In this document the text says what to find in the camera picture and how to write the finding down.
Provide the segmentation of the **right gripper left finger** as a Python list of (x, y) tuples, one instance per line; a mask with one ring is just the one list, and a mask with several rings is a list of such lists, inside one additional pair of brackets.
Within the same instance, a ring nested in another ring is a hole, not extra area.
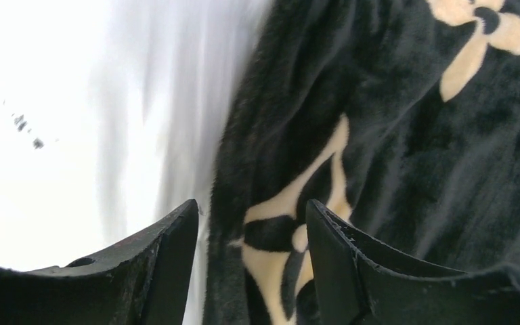
[(181, 324), (198, 220), (191, 199), (66, 267), (0, 267), (0, 324)]

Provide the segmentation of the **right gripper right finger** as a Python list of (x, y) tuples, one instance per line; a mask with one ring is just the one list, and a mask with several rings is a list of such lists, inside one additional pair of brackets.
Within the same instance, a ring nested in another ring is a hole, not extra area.
[(317, 200), (307, 235), (324, 324), (520, 324), (520, 267), (462, 272), (407, 255)]

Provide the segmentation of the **black floral pillowcase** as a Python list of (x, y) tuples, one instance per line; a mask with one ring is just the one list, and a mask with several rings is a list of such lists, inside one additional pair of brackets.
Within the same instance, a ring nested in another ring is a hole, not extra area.
[(319, 324), (315, 199), (397, 250), (520, 265), (520, 1), (275, 1), (211, 191), (203, 324)]

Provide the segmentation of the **white pillow yellow edge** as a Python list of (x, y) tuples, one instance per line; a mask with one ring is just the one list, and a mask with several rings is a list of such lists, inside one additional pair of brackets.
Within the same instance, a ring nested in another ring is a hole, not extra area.
[(66, 265), (209, 196), (271, 1), (0, 1), (0, 267)]

